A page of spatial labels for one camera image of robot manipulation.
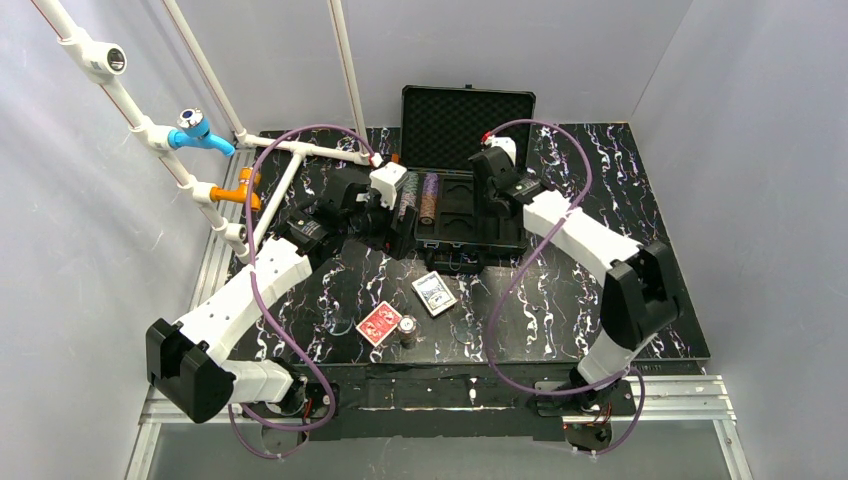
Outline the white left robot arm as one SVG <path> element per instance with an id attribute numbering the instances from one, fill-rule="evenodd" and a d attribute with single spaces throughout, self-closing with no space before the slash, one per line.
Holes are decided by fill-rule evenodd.
<path id="1" fill-rule="evenodd" d="M 291 210 L 253 263 L 178 320 L 158 319 L 148 328 L 150 384 L 195 423 L 234 403 L 298 409 L 306 379 L 292 365 L 279 358 L 233 361 L 229 355 L 265 309 L 336 257 L 346 241 L 405 258 L 414 247 L 418 214 L 413 207 L 399 210 L 409 178 L 395 163 L 370 173 L 331 172 L 323 194 Z"/>

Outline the orange poker chip stack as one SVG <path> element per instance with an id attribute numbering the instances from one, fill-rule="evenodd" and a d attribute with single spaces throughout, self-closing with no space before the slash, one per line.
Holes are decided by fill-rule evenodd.
<path id="1" fill-rule="evenodd" d="M 418 338 L 418 322 L 410 315 L 403 316 L 397 326 L 398 338 L 401 346 L 405 349 L 413 348 Z"/>

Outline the green poker chip stack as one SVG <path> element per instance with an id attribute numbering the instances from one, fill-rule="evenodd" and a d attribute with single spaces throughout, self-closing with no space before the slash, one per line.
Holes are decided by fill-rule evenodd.
<path id="1" fill-rule="evenodd" d="M 398 221 L 402 221 L 410 211 L 419 211 L 419 186 L 420 175 L 415 172 L 408 172 L 400 192 L 400 201 L 397 207 Z"/>

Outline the blue playing card deck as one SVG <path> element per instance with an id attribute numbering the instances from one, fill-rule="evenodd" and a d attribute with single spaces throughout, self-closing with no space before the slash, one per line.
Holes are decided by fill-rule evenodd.
<path id="1" fill-rule="evenodd" d="M 431 271 L 411 284 L 427 312 L 437 317 L 457 303 L 456 296 L 436 271 Z"/>

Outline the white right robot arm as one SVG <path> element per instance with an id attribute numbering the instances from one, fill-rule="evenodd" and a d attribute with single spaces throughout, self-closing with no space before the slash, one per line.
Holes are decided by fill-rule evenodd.
<path id="1" fill-rule="evenodd" d="M 480 202 L 504 216 L 519 213 L 524 228 L 542 236 L 583 266 L 601 287 L 601 330 L 570 372 L 570 386 L 554 397 L 600 393 L 626 376 L 631 362 L 684 311 L 680 272 L 671 248 L 643 245 L 583 213 L 576 201 L 545 182 L 519 173 L 504 148 L 470 157 Z"/>

